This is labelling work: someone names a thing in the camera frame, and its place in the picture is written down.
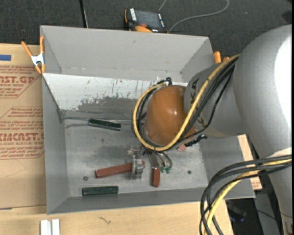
yellow cable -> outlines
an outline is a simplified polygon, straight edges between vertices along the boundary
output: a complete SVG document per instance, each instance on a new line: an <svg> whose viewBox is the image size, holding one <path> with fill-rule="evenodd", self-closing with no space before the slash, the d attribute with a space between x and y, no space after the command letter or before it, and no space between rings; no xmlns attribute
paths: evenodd
<svg viewBox="0 0 294 235"><path fill-rule="evenodd" d="M177 140L181 137L183 131L185 130L186 126L188 125L190 119L191 119L191 116L193 114L193 112L195 111L195 108L197 107L197 104L204 92L204 90L206 89L206 87L208 86L210 80L220 71L222 70L224 67L227 66L227 64L229 64L230 62L232 62L235 58L237 58L239 56L238 55L235 55L233 57L231 57L230 59L226 60L225 62L221 63L211 74L210 76L207 78L207 80L204 82L204 84L202 85L202 87L200 88L197 96L196 96L196 99L194 101L194 103L192 104L191 106L191 109L190 111L188 112L186 118L185 118L185 121L183 122L183 125L181 127L181 129L179 130L179 132L176 134L176 136L174 137L174 139L168 143L167 145L165 146L162 146L162 147L156 147L156 146L153 146L153 145L150 145L149 143L145 142L143 140L143 138L141 137L139 131L138 131L138 128L137 128L137 123L136 123L136 114L137 114L137 110L138 110L138 107L141 103L141 101L143 100L144 96L150 92L154 87L151 87L150 89L148 89L146 92L144 92L141 97L138 99L137 103L136 103L136 106L134 108L134 113L133 113L133 126L134 126L134 132L138 138L138 140L142 143L143 146L145 146L146 148L148 149L151 149L151 150L155 150L155 151L164 151L164 150L167 150L169 148L171 148L176 142Z"/></svg>
<svg viewBox="0 0 294 235"><path fill-rule="evenodd" d="M287 162L290 162L292 161L292 159L287 159L287 160L280 160L280 161L274 161L274 162L270 162L270 163L266 163L264 165L278 165L278 164L282 164L282 163L287 163ZM255 171L249 171L249 172L245 172L245 173L242 173L240 176L237 177L238 178L242 178L242 177L246 177L246 176L250 176L250 175L257 175L257 173L259 172L260 170L255 170ZM227 193L235 186L237 185L241 180L238 180L238 181L234 181L232 182L231 184L229 184L220 194L219 196L216 198L216 201L215 203L213 204L211 210L209 211L209 215L208 215L208 218L207 218L207 225L208 227L210 227L210 224L211 224L211 220L212 220L212 217L214 216L215 212L216 212L216 209L218 208L221 200L227 195Z"/></svg>

cast acrylic label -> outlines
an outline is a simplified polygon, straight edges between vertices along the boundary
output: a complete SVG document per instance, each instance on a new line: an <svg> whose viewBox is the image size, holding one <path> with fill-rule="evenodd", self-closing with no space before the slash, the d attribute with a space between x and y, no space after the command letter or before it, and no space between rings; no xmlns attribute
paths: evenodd
<svg viewBox="0 0 294 235"><path fill-rule="evenodd" d="M34 67L4 65L0 66L0 98L17 98L37 78Z"/></svg>
<svg viewBox="0 0 294 235"><path fill-rule="evenodd" d="M0 159L39 158L43 129L42 107L11 107L0 119Z"/></svg>

black pole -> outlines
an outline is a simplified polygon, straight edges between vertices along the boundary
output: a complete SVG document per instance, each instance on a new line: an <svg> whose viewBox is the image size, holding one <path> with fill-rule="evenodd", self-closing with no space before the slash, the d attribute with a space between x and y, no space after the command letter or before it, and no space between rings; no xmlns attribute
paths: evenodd
<svg viewBox="0 0 294 235"><path fill-rule="evenodd" d="M82 13L84 28L88 28L88 23L87 23L87 18L86 18L86 12L84 10L83 0L79 0L79 5L80 5L80 11Z"/></svg>

electronic component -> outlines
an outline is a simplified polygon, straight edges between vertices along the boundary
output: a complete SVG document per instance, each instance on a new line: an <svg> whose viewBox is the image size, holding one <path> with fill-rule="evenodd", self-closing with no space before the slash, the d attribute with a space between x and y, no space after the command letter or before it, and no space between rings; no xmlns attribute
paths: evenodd
<svg viewBox="0 0 294 235"><path fill-rule="evenodd" d="M126 8L125 27L131 31L166 33L167 28L160 13Z"/></svg>

wooden board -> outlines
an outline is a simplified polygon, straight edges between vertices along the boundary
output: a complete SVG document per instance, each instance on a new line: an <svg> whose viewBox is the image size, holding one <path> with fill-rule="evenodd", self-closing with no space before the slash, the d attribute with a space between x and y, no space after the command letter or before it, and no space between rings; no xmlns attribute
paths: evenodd
<svg viewBox="0 0 294 235"><path fill-rule="evenodd" d="M39 234L40 220L60 220L61 235L197 235L200 214L197 202L187 204L87 211L46 215L46 207L15 208L0 211L0 234ZM225 235L232 227L222 201L216 219Z"/></svg>

